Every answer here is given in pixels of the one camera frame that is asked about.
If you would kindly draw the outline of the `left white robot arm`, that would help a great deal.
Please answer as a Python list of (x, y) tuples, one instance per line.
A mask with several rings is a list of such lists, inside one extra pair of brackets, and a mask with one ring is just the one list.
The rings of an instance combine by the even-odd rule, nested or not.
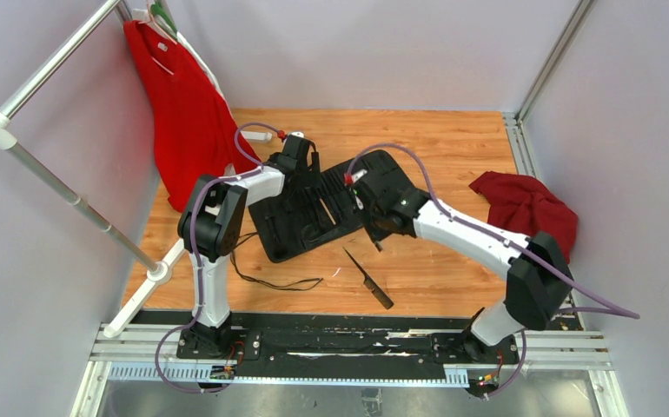
[(315, 144), (302, 133), (285, 136), (282, 151), (240, 174), (201, 176), (178, 223), (178, 235), (194, 269), (195, 306), (184, 327), (212, 359), (232, 348), (228, 300), (229, 260), (241, 234), (246, 208), (282, 196), (320, 172)]

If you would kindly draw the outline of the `black comb brush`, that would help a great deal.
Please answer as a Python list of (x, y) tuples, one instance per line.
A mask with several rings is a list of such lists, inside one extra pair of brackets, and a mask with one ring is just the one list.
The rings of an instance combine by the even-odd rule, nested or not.
[(386, 294), (386, 292), (376, 283), (370, 274), (363, 268), (363, 266), (347, 251), (343, 249), (351, 262), (363, 275), (363, 285), (369, 290), (374, 298), (386, 309), (389, 310), (394, 306), (394, 302)]

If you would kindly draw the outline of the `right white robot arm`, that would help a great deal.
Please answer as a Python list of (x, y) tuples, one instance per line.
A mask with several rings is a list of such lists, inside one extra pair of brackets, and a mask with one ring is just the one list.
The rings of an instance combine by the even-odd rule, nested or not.
[(450, 208), (432, 188), (415, 187), (400, 168), (361, 169), (346, 174), (345, 183), (374, 242), (391, 234), (437, 242), (505, 281), (503, 298), (479, 311), (462, 339), (472, 361), (486, 361), (522, 329), (547, 329), (571, 292), (566, 259), (545, 232), (530, 237), (478, 221)]

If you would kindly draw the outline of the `black makeup brush roll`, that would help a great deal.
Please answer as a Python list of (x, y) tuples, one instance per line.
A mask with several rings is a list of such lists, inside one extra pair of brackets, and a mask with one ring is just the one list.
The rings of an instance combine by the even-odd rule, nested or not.
[[(267, 257), (280, 263), (302, 255), (320, 246), (354, 233), (363, 228), (354, 200), (344, 183), (344, 174), (349, 160), (321, 171), (318, 187), (282, 190), (275, 197), (264, 199), (248, 207), (252, 221), (260, 236)], [(320, 198), (328, 205), (336, 226), (325, 214)], [(275, 259), (274, 243), (268, 226), (268, 218), (275, 217), (286, 254)]]

